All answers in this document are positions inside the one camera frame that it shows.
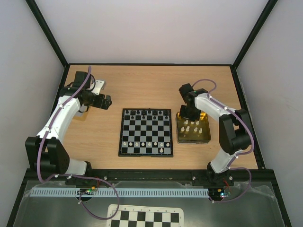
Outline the gold metal tray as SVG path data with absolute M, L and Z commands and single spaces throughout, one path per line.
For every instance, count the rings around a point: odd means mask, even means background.
M 176 114 L 177 142 L 179 144 L 207 144 L 211 140 L 208 115 L 201 112 L 199 120 L 190 121 Z

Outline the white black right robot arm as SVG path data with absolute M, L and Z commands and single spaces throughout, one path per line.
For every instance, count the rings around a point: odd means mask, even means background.
M 206 179 L 211 185 L 217 185 L 228 179 L 227 172 L 231 164 L 239 156 L 250 154 L 254 151 L 255 141 L 249 114 L 244 109 L 236 110 L 215 99 L 211 92 L 203 88 L 195 90 L 194 86 L 187 83 L 179 88 L 179 93 L 185 102 L 180 107 L 179 116 L 196 122 L 201 112 L 218 122 L 220 150 L 216 157 L 208 163 Z

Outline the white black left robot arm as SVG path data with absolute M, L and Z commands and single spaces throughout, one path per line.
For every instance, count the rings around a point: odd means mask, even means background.
M 91 169 L 89 161 L 69 156 L 63 140 L 74 116 L 82 116 L 90 107 L 107 110 L 111 106 L 111 97 L 101 93 L 105 85 L 105 81 L 94 78 L 91 67 L 87 72 L 77 71 L 74 81 L 60 90 L 58 103 L 46 125 L 36 136 L 27 138 L 28 161 L 39 181 L 44 182 L 42 173 L 71 178 L 83 176 Z

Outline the black grey chess board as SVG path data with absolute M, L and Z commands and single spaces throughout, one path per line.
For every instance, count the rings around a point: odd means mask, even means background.
M 170 109 L 124 108 L 122 110 L 118 155 L 120 157 L 173 157 Z

